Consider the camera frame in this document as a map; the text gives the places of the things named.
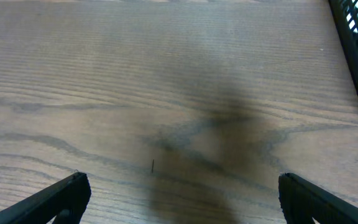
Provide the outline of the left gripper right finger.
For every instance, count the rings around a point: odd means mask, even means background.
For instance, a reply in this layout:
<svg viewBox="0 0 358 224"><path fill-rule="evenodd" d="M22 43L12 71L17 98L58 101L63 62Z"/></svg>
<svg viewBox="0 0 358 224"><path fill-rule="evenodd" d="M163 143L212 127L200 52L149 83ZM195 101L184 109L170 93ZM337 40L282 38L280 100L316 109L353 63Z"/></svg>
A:
<svg viewBox="0 0 358 224"><path fill-rule="evenodd" d="M288 224L358 224L357 207L296 174L281 174L278 191Z"/></svg>

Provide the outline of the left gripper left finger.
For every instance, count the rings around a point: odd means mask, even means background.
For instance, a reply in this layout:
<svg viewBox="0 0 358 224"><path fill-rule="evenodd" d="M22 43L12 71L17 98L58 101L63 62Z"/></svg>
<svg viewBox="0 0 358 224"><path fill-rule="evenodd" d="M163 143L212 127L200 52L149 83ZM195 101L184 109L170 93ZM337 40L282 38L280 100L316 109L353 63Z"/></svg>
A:
<svg viewBox="0 0 358 224"><path fill-rule="evenodd" d="M76 172L0 211L0 224L79 223L90 197L87 175Z"/></svg>

